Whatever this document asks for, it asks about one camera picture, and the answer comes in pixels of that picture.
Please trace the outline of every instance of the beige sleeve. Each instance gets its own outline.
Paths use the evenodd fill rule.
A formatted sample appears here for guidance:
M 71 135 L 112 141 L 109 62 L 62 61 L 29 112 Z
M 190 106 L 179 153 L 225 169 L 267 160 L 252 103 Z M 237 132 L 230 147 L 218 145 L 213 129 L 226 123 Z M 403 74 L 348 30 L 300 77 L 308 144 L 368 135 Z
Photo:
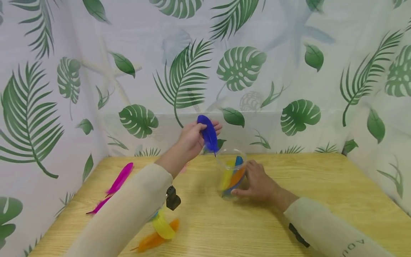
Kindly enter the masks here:
M 284 212 L 302 238 L 327 257 L 393 257 L 326 207 L 300 198 Z
M 165 200 L 173 177 L 149 164 L 131 177 L 91 219 L 65 257 L 115 257 Z

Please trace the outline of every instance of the monstera leaf print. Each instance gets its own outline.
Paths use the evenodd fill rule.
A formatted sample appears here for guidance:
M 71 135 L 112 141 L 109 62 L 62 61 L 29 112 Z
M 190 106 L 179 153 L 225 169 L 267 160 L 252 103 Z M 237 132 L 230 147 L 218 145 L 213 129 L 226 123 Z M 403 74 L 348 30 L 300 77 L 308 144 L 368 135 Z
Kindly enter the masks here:
M 136 138 L 146 138 L 158 127 L 157 117 L 142 105 L 133 104 L 118 113 L 121 124 Z
M 203 0 L 149 0 L 160 12 L 179 19 L 188 19 L 200 9 Z
M 347 106 L 342 115 L 343 127 L 347 126 L 346 115 L 348 108 L 351 105 L 357 105 L 361 97 L 370 94 L 374 86 L 373 83 L 377 82 L 375 77 L 379 77 L 385 72 L 385 68 L 382 65 L 384 62 L 390 60 L 389 58 L 393 54 L 392 48 L 399 45 L 403 36 L 403 33 L 399 31 L 390 34 L 388 37 L 387 34 L 382 39 L 371 59 L 369 59 L 368 62 L 366 62 L 368 56 L 363 59 L 352 78 L 350 78 L 350 66 L 348 66 L 346 72 L 344 70 L 341 74 L 339 89 L 342 97 L 347 102 Z
M 389 71 L 385 85 L 387 95 L 411 96 L 411 45 L 402 48 Z
M 257 80 L 267 55 L 251 46 L 234 47 L 224 53 L 217 74 L 230 91 L 241 91 Z
M 1 155 L 0 160 L 35 162 L 47 176 L 58 178 L 58 175 L 47 171 L 42 161 L 53 150 L 64 130 L 58 123 L 59 116 L 53 115 L 57 111 L 57 103 L 45 102 L 51 91 L 45 90 L 48 83 L 40 85 L 46 74 L 39 67 L 39 62 L 27 63 L 23 72 L 19 67 L 3 91 L 1 103 L 9 136 L 3 130 L 0 130 L 0 135 L 11 148 L 0 146 L 2 152 L 10 155 Z
M 23 210 L 23 204 L 16 198 L 0 197 L 0 250 L 6 244 L 6 237 L 13 234 L 16 225 L 8 223 Z
M 64 98 L 70 98 L 69 111 L 72 116 L 72 102 L 76 104 L 80 94 L 80 62 L 75 59 L 63 57 L 57 66 L 57 84 L 60 94 Z
M 321 119 L 320 108 L 311 101 L 300 99 L 287 105 L 281 115 L 281 129 L 287 136 L 304 131 Z
M 210 61 L 205 59 L 211 53 L 211 41 L 201 40 L 197 45 L 188 45 L 174 59 L 167 77 L 167 65 L 164 66 L 164 79 L 161 80 L 158 72 L 157 79 L 154 77 L 158 91 L 167 103 L 174 107 L 174 115 L 180 127 L 183 127 L 178 119 L 177 109 L 191 107 L 204 102 L 203 91 L 197 85 L 206 84 L 208 76 L 201 70 L 208 69 L 206 64 Z
M 53 31 L 51 29 L 51 13 L 50 4 L 47 0 L 11 0 L 11 5 L 19 7 L 27 11 L 26 16 L 31 16 L 27 20 L 23 20 L 20 24 L 30 24 L 30 30 L 25 34 L 36 34 L 37 38 L 28 46 L 32 47 L 31 51 L 37 51 L 36 58 L 43 58 L 45 54 L 50 56 L 50 47 L 54 53 Z
M 211 32 L 213 33 L 211 40 L 218 38 L 223 39 L 226 35 L 228 35 L 227 38 L 231 35 L 235 35 L 235 33 L 251 18 L 258 3 L 259 0 L 233 0 L 228 4 L 213 7 L 212 9 L 222 10 L 222 13 L 211 19 L 219 19 L 220 17 L 224 19 L 211 27 Z

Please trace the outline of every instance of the clear plastic cup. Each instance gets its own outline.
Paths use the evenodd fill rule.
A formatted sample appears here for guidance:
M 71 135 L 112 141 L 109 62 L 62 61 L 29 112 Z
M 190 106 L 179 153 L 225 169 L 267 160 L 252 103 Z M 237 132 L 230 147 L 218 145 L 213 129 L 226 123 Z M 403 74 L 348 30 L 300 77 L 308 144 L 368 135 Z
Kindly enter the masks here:
M 245 153 L 237 149 L 222 149 L 217 153 L 217 192 L 225 200 L 234 200 L 231 191 L 245 182 Z

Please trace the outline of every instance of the magenta feather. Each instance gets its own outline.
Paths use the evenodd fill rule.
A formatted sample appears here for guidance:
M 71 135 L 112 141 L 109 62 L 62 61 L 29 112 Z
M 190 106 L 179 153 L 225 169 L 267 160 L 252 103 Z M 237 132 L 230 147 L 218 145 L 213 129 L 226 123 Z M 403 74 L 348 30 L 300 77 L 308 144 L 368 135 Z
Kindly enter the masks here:
M 199 115 L 197 118 L 197 123 L 202 123 L 207 125 L 205 129 L 201 131 L 201 134 L 204 138 L 204 145 L 210 152 L 215 154 L 218 152 L 218 145 L 217 145 L 217 134 L 215 132 L 214 126 L 212 125 L 209 118 L 204 115 Z
M 133 169 L 133 165 L 134 163 L 131 162 L 120 171 L 111 188 L 106 191 L 107 196 L 114 194 L 120 189 L 120 187 L 124 184 L 128 176 L 130 175 L 131 170 Z
M 86 214 L 96 214 L 110 198 L 111 197 L 108 197 L 108 198 L 104 199 L 103 201 L 99 202 L 99 204 L 96 206 L 96 208 L 94 208 L 94 210 L 89 211 Z

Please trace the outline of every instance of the wooden table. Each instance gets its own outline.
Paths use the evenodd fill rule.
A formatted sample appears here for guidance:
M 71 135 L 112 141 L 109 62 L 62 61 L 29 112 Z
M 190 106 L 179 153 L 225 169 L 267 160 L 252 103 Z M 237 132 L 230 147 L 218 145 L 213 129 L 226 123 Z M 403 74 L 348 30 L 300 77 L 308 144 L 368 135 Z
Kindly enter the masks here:
M 366 233 L 397 257 L 411 256 L 411 219 L 343 155 L 327 153 L 249 155 L 264 165 L 281 186 L 317 200 Z M 91 219 L 85 213 L 105 197 L 120 170 L 134 162 L 133 173 L 155 157 L 109 157 L 95 171 L 57 218 L 30 257 L 62 255 Z M 233 203 L 215 191 L 214 156 L 199 156 L 174 181 L 181 205 L 167 219 L 180 219 L 176 237 L 137 254 L 130 250 L 154 230 L 147 224 L 120 256 L 315 256 L 288 230 L 278 212 L 248 201 Z

